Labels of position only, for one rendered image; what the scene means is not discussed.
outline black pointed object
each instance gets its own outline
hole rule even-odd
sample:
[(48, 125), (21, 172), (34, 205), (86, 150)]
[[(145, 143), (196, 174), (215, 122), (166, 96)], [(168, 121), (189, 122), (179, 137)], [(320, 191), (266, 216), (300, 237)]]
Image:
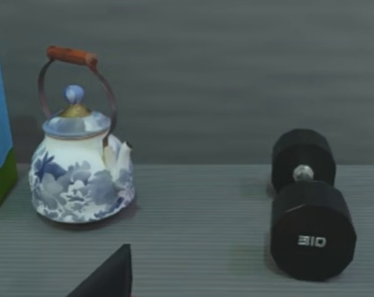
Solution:
[(130, 297), (131, 245), (122, 245), (67, 297)]

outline kettle lid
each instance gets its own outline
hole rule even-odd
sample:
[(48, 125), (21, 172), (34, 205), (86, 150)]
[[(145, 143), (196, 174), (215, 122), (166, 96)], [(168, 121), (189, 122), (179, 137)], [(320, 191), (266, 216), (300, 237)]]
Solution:
[(108, 116), (91, 111), (82, 104), (84, 89), (81, 86), (67, 86), (64, 97), (69, 106), (44, 122), (46, 135), (60, 139), (83, 139), (109, 130), (111, 120)]

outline black object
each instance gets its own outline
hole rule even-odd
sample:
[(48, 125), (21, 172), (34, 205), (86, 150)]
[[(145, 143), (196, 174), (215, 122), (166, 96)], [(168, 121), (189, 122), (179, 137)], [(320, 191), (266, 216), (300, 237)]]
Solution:
[(333, 187), (336, 164), (327, 140), (308, 129), (280, 137), (272, 152), (271, 255), (299, 280), (339, 275), (354, 258), (357, 235)]
[(67, 297), (130, 297), (131, 292), (131, 246), (124, 244)]

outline wooden handle grip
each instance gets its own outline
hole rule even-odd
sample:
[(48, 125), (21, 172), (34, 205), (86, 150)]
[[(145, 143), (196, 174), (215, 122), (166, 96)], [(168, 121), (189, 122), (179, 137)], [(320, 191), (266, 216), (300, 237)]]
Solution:
[(50, 46), (46, 50), (46, 55), (50, 59), (71, 63), (75, 65), (95, 67), (98, 63), (96, 54), (87, 53), (79, 49), (60, 48), (55, 45)]

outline gray wall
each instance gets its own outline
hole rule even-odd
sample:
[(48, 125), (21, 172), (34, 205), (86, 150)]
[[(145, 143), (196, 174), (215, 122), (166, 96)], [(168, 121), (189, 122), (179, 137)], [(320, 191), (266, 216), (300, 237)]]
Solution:
[[(374, 164), (374, 1), (0, 0), (0, 59), (21, 162), (42, 138), (37, 74), (48, 45), (96, 52), (118, 96), (116, 135), (139, 163), (268, 163), (293, 127), (340, 163)], [(51, 107), (88, 71), (57, 64)]]

